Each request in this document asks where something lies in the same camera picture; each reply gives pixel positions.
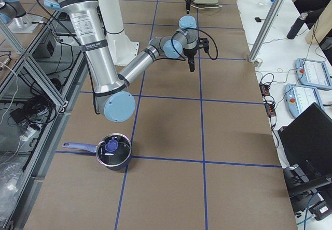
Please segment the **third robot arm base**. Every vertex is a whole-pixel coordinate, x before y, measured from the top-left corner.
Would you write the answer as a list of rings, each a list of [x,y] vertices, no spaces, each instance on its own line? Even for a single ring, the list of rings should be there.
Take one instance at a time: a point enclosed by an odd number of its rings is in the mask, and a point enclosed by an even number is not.
[[[1,0],[1,21],[9,24],[13,33],[32,34],[44,21],[41,16],[29,16],[19,0]]]

